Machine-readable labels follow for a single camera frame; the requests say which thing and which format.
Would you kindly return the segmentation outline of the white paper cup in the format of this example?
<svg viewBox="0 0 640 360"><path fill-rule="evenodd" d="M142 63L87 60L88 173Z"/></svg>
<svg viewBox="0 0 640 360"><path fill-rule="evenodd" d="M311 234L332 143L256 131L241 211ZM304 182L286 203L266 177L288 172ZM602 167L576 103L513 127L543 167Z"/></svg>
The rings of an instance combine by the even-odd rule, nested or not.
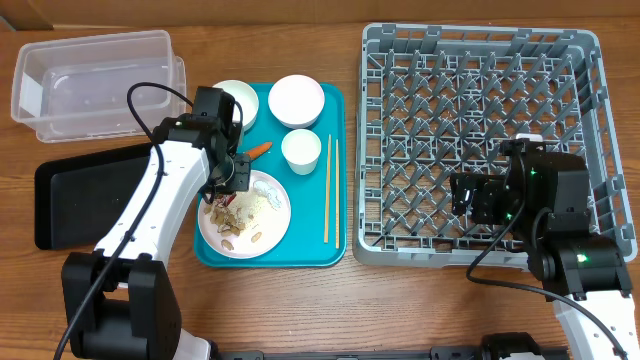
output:
<svg viewBox="0 0 640 360"><path fill-rule="evenodd" d="M321 149L319 137L307 129L290 131L281 144L284 158L298 175L308 175L315 169Z"/></svg>

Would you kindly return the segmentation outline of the pale green bowl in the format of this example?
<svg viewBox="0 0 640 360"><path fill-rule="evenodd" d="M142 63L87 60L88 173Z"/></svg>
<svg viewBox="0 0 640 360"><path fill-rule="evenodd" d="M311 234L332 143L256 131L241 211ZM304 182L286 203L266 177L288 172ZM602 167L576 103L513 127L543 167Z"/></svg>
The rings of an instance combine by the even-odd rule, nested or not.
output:
<svg viewBox="0 0 640 360"><path fill-rule="evenodd" d="M240 106L235 105L233 122L242 123L243 132L247 133L254 125L259 110L257 92L248 84L240 80L224 80L213 85L231 94Z"/></svg>

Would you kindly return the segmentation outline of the pink white bowl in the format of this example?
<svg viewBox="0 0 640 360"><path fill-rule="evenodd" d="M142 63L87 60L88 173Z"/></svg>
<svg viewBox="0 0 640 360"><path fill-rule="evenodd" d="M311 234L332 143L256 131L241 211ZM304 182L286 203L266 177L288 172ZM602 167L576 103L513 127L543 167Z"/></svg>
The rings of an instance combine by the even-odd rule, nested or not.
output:
<svg viewBox="0 0 640 360"><path fill-rule="evenodd" d="M291 129L313 125L325 105L321 85L306 75L288 75L279 79L268 94L271 113Z"/></svg>

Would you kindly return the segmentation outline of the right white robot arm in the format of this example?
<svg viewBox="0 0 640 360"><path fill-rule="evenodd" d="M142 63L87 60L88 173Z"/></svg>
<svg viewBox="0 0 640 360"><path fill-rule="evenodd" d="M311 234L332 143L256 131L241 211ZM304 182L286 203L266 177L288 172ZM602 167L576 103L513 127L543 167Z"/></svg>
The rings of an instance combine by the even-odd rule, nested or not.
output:
<svg viewBox="0 0 640 360"><path fill-rule="evenodd" d="M541 284L520 288L552 303L574 358L638 358L631 277L616 241L590 229L584 159L527 138L503 142L500 152L509 160L504 175L451 175L453 213L522 241Z"/></svg>

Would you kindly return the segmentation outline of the red silver foil wrapper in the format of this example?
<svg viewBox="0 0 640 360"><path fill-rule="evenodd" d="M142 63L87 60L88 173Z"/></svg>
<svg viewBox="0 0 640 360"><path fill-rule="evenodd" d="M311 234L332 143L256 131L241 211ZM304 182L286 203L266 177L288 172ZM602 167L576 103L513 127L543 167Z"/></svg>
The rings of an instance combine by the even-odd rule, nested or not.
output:
<svg viewBox="0 0 640 360"><path fill-rule="evenodd" d="M236 198L236 194L223 195L220 199L220 204L223 207L228 207L229 204Z"/></svg>

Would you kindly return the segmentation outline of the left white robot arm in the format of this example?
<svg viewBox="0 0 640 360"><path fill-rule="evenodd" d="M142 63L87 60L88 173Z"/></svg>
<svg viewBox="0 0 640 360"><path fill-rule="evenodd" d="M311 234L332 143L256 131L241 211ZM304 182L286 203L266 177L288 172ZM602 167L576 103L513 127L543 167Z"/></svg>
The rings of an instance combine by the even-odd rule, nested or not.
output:
<svg viewBox="0 0 640 360"><path fill-rule="evenodd" d="M189 105L145 131L148 165L124 211L92 253L67 257L56 358L66 349L82 359L219 358L213 341L183 328L167 265L191 201L247 191L251 160L237 150L242 107L231 94L200 87Z"/></svg>

